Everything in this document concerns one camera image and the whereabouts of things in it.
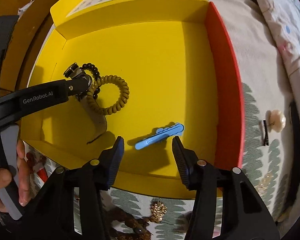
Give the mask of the left hand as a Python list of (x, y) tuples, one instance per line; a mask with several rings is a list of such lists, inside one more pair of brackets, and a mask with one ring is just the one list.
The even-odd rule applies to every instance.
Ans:
[[(19, 176), (19, 204), (26, 206), (30, 201), (30, 169), (25, 160), (25, 145), (19, 139), (17, 143), (17, 167)], [(0, 168), (0, 189), (5, 188), (12, 181), (9, 170)], [(7, 209), (0, 199), (0, 212), (7, 213)]]

